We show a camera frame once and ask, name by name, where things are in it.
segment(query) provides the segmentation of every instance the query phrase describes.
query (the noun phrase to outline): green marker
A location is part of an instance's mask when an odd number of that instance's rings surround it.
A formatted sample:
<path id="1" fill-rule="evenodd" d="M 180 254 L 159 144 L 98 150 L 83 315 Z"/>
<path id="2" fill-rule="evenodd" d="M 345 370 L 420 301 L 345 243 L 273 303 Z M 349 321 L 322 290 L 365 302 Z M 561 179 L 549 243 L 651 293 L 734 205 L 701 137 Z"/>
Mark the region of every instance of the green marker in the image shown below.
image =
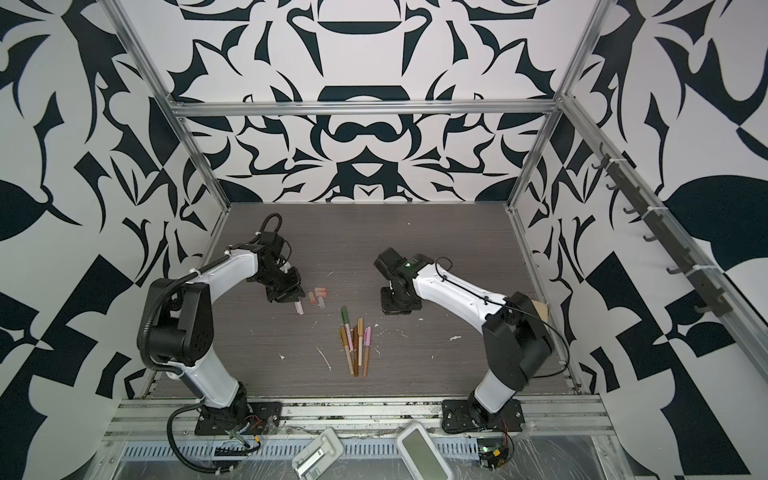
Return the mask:
<path id="1" fill-rule="evenodd" d="M 341 307 L 341 320 L 344 322 L 344 330 L 346 331 L 346 339 L 349 342 L 349 351 L 354 352 L 355 348 L 352 343 L 352 330 L 349 329 L 349 312 L 346 311 L 346 305 Z"/>

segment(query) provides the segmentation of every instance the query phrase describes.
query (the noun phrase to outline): white clip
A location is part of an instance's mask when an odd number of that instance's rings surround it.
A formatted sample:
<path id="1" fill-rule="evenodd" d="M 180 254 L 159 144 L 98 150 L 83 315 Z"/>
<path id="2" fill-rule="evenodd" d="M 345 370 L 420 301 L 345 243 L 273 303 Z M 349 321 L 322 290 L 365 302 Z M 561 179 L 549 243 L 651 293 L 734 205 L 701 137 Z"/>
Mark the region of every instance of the white clip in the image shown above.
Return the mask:
<path id="1" fill-rule="evenodd" d="M 645 217 L 646 217 L 646 216 L 647 216 L 647 215 L 648 215 L 650 212 L 652 212 L 652 211 L 655 211 L 655 210 L 669 210 L 669 209 L 668 209 L 668 208 L 666 208 L 666 207 L 648 207 L 648 208 L 645 210 L 645 213 L 644 213 L 644 214 L 643 214 L 643 215 L 640 217 L 640 220 L 645 220 Z"/>

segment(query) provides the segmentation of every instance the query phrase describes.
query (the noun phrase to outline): gray screen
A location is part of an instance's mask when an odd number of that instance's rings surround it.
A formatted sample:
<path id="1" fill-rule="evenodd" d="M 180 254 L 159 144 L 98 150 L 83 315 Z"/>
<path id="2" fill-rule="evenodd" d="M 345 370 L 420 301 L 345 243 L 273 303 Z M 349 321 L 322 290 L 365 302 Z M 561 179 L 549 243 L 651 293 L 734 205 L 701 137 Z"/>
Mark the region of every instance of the gray screen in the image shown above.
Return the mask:
<path id="1" fill-rule="evenodd" d="M 416 469 L 422 474 L 424 480 L 447 480 L 448 476 L 437 461 L 435 454 L 429 448 L 419 430 L 414 430 L 402 440 L 402 446 L 406 447 Z"/>

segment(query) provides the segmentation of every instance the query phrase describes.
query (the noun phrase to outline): vent grille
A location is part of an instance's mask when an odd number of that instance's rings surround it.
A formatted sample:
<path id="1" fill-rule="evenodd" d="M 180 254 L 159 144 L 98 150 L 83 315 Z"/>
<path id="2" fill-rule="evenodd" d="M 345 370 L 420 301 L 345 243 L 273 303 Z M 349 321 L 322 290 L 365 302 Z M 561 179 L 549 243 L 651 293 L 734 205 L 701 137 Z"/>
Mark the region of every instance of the vent grille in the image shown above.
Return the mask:
<path id="1" fill-rule="evenodd" d="M 446 458 L 457 460 L 477 460 L 478 444 L 476 439 L 458 437 L 454 439 L 432 439 L 438 451 Z M 261 449 L 248 457 L 249 460 L 292 460 L 311 443 L 309 439 L 266 440 Z M 400 451 L 395 439 L 342 439 L 344 454 L 342 459 L 363 460 L 379 458 L 400 458 Z M 211 458 L 217 446 L 233 447 L 233 442 L 208 442 L 190 440 L 177 442 L 179 449 L 188 458 Z M 168 442 L 129 442 L 123 452 L 123 462 L 150 462 L 174 458 Z M 241 457 L 217 457 L 217 459 L 235 460 Z"/>

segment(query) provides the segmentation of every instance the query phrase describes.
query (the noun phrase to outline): marker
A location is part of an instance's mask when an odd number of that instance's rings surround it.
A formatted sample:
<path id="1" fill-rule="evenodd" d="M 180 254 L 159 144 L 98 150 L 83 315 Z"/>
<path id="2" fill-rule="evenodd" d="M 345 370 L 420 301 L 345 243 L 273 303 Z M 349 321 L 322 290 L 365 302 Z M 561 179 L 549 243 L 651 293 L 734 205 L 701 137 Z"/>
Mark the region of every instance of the marker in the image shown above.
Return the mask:
<path id="1" fill-rule="evenodd" d="M 344 328 L 346 329 L 346 340 L 349 343 L 349 351 L 354 352 L 355 346 L 352 340 L 352 331 L 349 329 L 349 312 L 346 311 L 346 305 L 341 307 L 341 320 L 344 322 Z"/>
<path id="2" fill-rule="evenodd" d="M 344 331 L 344 329 L 339 329 L 339 334 L 341 335 L 341 343 L 344 345 L 344 353 L 346 355 L 346 365 L 349 367 L 349 374 L 355 375 L 355 371 L 352 368 L 352 356 L 349 354 L 349 344 L 347 343 L 347 340 L 346 340 L 346 332 Z"/>
<path id="3" fill-rule="evenodd" d="M 371 327 L 366 328 L 366 339 L 363 345 L 366 348 L 366 362 L 362 368 L 362 376 L 368 376 L 368 358 L 371 355 Z"/>
<path id="4" fill-rule="evenodd" d="M 357 339 L 357 346 L 359 347 L 359 350 L 357 351 L 357 366 L 362 366 L 362 335 L 365 333 L 362 330 L 362 317 L 357 319 L 357 336 L 359 337 Z"/>
<path id="5" fill-rule="evenodd" d="M 357 348 L 355 350 L 360 351 L 362 350 L 362 345 L 357 345 L 357 327 L 353 329 L 353 335 L 352 338 L 355 340 L 355 345 Z M 355 360 L 352 360 L 352 367 L 354 368 L 354 375 L 358 376 L 359 369 L 357 368 L 357 362 Z"/>

